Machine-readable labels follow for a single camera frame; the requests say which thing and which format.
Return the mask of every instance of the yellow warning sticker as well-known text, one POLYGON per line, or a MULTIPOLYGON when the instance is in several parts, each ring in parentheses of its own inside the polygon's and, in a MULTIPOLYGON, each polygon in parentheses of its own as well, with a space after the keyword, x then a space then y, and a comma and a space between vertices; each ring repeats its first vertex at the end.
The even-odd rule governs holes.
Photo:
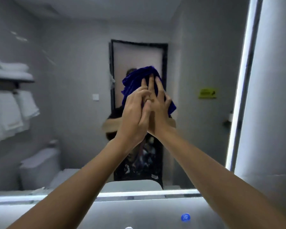
POLYGON ((216 91, 213 88, 204 88, 199 92, 199 99, 216 99, 216 91))

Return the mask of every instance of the light switch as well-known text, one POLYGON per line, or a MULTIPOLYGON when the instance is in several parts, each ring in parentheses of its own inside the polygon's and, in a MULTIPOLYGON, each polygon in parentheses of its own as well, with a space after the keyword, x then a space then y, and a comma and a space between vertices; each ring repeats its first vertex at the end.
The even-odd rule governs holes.
POLYGON ((92 99, 93 99, 93 101, 99 101, 100 95, 99 94, 92 94, 92 99))

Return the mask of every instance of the hand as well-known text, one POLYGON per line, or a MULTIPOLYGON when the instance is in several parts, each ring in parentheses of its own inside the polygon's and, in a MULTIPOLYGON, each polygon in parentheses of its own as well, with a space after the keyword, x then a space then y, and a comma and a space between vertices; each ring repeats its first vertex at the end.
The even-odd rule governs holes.
MULTIPOLYGON (((156 96, 155 93, 154 76, 153 74, 150 75, 148 90, 151 92, 150 100, 152 111, 149 117, 148 133, 159 138, 164 130, 171 127, 168 123, 168 108, 172 99, 165 93, 159 77, 156 77, 156 84, 158 87, 158 96, 156 96)), ((142 81, 142 85, 146 85, 145 79, 142 81)))
POLYGON ((115 137, 115 140, 121 141, 125 146, 126 152, 143 141, 147 134, 151 101, 146 100, 143 109, 141 104, 143 98, 149 96, 151 91, 147 90, 146 82, 145 85, 143 82, 142 84, 140 88, 127 97, 122 114, 122 123, 115 137))

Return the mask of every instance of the purple cloth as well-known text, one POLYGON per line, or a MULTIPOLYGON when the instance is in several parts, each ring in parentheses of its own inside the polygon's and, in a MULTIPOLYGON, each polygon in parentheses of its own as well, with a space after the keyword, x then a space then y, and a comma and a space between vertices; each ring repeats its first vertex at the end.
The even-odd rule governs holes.
MULTIPOLYGON (((131 93, 133 93, 135 90, 137 90, 139 87, 141 87, 141 80, 143 78, 146 79, 146 83, 148 85, 149 82, 149 75, 154 74, 154 77, 158 76, 162 82, 161 77, 159 76, 158 71, 153 66, 147 66, 140 68, 138 70, 135 70, 131 72, 127 77, 125 77, 122 81, 125 88, 122 91, 122 94, 124 95, 122 105, 125 106, 127 96, 129 96, 131 93)), ((158 87, 155 82, 155 93, 158 95, 158 87)), ((176 106, 173 102, 171 102, 169 108, 168 108, 168 114, 172 114, 176 110, 176 106)))

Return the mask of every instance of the round blue sticker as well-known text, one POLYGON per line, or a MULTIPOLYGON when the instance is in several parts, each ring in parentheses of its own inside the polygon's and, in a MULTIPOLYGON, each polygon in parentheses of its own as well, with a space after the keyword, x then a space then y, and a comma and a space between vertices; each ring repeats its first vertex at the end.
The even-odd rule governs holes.
POLYGON ((181 215, 181 221, 187 222, 191 220, 191 216, 189 214, 183 214, 181 215))

